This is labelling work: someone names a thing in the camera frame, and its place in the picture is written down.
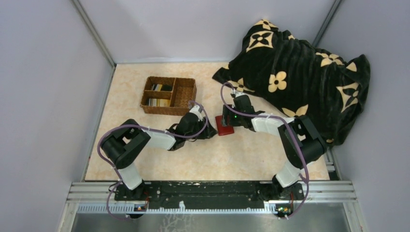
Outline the red leather card holder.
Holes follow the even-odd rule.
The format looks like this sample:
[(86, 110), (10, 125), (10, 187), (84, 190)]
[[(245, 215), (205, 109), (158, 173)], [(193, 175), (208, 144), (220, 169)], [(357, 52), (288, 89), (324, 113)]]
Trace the red leather card holder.
[(215, 121), (217, 125), (217, 131), (219, 136), (226, 136), (230, 134), (234, 134), (234, 128), (230, 125), (224, 126), (222, 124), (222, 115), (215, 116)]

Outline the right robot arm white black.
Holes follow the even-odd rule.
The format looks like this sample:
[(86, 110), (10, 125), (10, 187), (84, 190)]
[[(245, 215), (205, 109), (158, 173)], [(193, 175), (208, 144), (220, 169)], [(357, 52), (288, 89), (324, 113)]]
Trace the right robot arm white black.
[(233, 104), (223, 107), (224, 126), (243, 127), (281, 139), (287, 160), (272, 178), (275, 194), (289, 190), (299, 180), (305, 167), (327, 151), (324, 140), (308, 116), (273, 116), (264, 111), (255, 111), (249, 96), (242, 92), (231, 96)]

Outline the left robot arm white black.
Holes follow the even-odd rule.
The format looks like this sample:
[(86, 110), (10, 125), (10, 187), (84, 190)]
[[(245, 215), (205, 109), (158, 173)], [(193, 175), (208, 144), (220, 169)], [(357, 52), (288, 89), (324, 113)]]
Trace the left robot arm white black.
[(105, 153), (126, 188), (135, 190), (144, 182), (134, 165), (144, 148), (175, 151), (188, 140), (210, 139), (217, 133), (208, 118), (200, 113), (186, 113), (164, 131), (145, 128), (134, 119), (128, 119), (100, 139), (98, 152)]

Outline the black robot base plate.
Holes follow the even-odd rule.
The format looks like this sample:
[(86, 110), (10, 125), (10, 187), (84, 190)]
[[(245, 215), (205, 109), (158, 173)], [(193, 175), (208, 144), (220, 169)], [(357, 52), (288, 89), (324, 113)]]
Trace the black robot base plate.
[(264, 202), (304, 199), (296, 183), (280, 195), (271, 181), (145, 181), (135, 190), (121, 184), (114, 191), (116, 201), (143, 201), (149, 209), (189, 210), (261, 209)]

